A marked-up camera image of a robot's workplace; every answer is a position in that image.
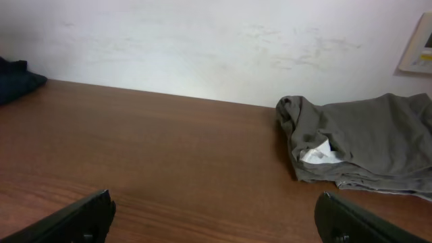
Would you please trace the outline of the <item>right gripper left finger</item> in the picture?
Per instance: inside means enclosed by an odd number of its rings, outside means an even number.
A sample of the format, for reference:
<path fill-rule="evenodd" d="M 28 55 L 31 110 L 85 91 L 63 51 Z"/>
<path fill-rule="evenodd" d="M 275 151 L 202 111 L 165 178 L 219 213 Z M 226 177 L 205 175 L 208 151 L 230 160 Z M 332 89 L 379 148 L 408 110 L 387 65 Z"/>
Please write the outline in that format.
<path fill-rule="evenodd" d="M 100 190 L 1 239 L 2 243 L 104 243 L 116 212 L 108 190 Z"/>

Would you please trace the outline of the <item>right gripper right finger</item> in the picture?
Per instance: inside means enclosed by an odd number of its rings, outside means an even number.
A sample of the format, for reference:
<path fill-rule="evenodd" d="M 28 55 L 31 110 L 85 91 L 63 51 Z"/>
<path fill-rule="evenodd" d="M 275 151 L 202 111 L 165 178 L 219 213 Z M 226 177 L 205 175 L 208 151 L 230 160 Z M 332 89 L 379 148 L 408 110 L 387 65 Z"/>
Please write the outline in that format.
<path fill-rule="evenodd" d="M 324 243 L 427 243 L 330 192 L 317 199 L 314 219 Z"/>

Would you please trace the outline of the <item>grey shorts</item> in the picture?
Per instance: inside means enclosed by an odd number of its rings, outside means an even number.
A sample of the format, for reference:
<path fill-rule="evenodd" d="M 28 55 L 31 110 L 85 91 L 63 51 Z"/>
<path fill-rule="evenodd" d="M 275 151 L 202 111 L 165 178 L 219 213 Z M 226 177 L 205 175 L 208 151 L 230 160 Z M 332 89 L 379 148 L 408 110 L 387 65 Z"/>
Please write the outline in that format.
<path fill-rule="evenodd" d="M 276 116 L 298 180 L 431 200 L 427 94 L 385 94 L 322 106 L 286 96 L 279 100 Z"/>

